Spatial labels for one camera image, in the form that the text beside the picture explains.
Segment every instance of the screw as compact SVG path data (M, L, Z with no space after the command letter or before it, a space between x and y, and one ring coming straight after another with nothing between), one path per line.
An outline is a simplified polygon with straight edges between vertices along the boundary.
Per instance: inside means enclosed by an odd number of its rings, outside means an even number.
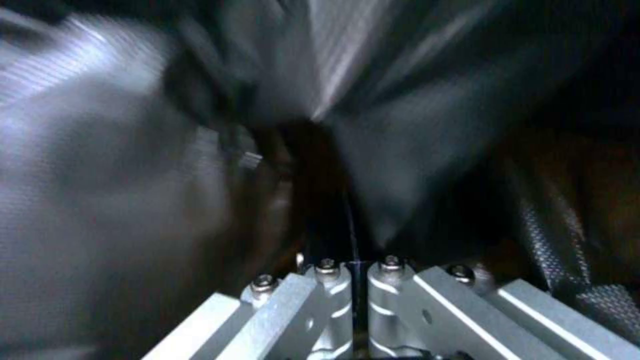
M338 264L333 259L322 259L320 264L316 265L316 274L318 275L332 275L332 277L335 277L339 273Z
M458 282L465 285L472 285L476 276L474 271L468 266L462 264L451 265L447 268L447 272L453 276Z
M268 293L276 287L276 281L269 274L258 275L251 283L251 290L254 293Z
M404 270L404 263L395 255L387 255L380 263L380 270L384 272L399 272Z

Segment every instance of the gray fabric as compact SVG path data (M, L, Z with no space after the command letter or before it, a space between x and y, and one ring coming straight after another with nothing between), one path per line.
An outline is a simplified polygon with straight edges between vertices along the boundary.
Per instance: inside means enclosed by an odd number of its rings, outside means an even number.
M166 100L156 30L4 35L27 54L0 68L0 354L145 350L213 290L195 279L227 221L217 133Z

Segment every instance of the textured fabric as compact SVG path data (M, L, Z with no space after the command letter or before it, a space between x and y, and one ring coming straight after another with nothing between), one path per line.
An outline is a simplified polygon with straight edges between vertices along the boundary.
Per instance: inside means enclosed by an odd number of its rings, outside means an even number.
M214 126L213 91L167 35L0 15L0 357L139 357L269 261L287 189L261 183L262 165L243 180L238 151L220 151L224 131L197 125ZM183 94L166 88L173 70Z
M503 151L506 216L542 287L640 345L634 145L530 129Z

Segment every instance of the dark fabric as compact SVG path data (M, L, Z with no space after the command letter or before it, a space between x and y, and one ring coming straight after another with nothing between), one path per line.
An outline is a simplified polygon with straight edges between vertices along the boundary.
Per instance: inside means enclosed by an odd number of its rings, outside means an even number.
M266 260L247 252L268 258L277 241L228 221L234 208L270 218L253 201L286 186L232 199L244 170L231 123L324 127L375 247L428 253L452 184L638 6L59 3L0 10L3 357L139 356L217 284L243 283L216 264L258 271ZM540 232L579 241L569 230ZM563 246L548 245L567 261L543 266L549 285L588 284Z

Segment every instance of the hole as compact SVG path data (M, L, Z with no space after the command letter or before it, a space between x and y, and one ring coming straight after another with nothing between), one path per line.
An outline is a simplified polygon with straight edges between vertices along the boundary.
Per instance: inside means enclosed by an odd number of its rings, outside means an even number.
M422 319L429 325L431 325L431 322L433 321L431 314L429 314L429 311L426 311L425 309L422 310Z
M311 330L314 327L314 319L313 318L309 318L307 319L307 331Z

